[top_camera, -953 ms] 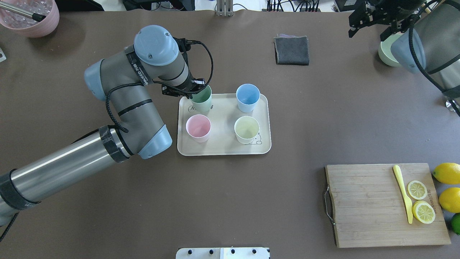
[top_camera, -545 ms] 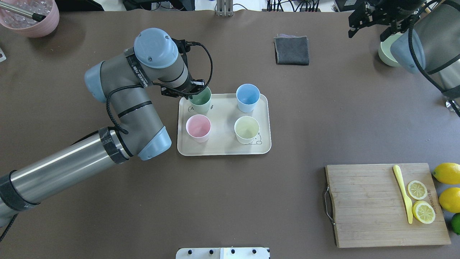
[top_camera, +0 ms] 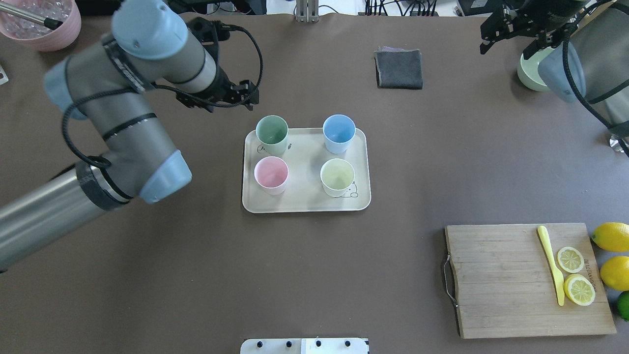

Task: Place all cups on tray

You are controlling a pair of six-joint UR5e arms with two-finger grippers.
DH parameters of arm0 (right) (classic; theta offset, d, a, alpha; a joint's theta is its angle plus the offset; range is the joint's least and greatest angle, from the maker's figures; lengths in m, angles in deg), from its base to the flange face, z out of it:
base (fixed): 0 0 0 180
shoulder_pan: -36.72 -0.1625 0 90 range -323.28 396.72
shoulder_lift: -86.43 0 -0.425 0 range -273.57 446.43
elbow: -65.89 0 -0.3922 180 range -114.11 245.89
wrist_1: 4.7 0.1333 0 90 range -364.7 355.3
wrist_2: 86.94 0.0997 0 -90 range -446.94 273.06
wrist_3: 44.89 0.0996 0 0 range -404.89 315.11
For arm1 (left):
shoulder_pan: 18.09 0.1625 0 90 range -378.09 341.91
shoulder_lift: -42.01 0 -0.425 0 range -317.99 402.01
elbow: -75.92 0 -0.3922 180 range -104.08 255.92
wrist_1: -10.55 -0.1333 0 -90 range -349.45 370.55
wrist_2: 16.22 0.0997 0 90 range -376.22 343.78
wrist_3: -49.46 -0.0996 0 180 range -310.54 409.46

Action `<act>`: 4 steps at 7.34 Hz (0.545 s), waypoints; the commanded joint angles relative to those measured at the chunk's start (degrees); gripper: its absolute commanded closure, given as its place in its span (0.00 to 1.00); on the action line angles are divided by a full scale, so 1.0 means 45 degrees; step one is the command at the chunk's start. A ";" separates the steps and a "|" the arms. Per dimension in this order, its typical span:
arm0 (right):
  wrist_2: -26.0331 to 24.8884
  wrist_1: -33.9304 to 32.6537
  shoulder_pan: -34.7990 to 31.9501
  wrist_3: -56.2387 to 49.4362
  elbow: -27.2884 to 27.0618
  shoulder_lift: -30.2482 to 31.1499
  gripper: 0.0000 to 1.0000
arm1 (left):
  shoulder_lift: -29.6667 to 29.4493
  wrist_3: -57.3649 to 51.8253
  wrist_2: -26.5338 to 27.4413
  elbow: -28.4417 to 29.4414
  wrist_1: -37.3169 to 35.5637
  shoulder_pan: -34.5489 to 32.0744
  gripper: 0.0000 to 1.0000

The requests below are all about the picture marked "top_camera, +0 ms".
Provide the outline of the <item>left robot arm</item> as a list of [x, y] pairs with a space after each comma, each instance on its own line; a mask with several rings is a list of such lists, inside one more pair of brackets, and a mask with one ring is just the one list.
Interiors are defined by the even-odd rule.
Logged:
[[145, 98], [174, 92], [188, 108], [259, 102], [259, 83], [232, 83], [219, 43], [241, 26], [185, 22], [163, 0], [126, 0], [112, 31], [47, 72], [45, 92], [61, 110], [61, 134], [78, 161], [1, 209], [1, 271], [139, 197], [153, 204], [192, 174]]

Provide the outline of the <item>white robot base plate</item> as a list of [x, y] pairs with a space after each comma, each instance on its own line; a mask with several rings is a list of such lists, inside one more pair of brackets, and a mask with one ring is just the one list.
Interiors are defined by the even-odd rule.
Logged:
[[358, 337], [255, 338], [243, 341], [241, 354], [369, 354], [369, 340]]

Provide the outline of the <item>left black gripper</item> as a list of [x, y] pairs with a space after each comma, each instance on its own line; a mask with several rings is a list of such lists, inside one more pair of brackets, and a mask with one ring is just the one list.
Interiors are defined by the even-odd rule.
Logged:
[[198, 93], [178, 92], [176, 99], [185, 107], [198, 107], [213, 112], [219, 105], [236, 107], [243, 105], [248, 110], [253, 110], [253, 106], [260, 101], [258, 87], [248, 79], [240, 81], [238, 84], [229, 80], [224, 70], [219, 69], [217, 77], [208, 88]]

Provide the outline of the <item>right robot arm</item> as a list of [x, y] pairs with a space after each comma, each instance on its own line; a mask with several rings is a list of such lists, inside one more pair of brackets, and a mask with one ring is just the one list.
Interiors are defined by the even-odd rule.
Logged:
[[564, 101], [579, 102], [628, 152], [626, 0], [526, 0], [516, 9], [496, 9], [480, 34], [481, 54], [517, 36], [533, 39], [523, 59], [551, 48], [538, 66], [541, 80]]

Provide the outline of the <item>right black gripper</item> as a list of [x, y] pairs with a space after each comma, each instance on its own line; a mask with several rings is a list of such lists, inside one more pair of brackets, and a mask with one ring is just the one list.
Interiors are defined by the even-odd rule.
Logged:
[[548, 47], [556, 48], [568, 33], [568, 22], [584, 9], [584, 0], [526, 0], [519, 9], [502, 5], [481, 24], [480, 54], [496, 42], [517, 36], [534, 38], [522, 52], [528, 60]]

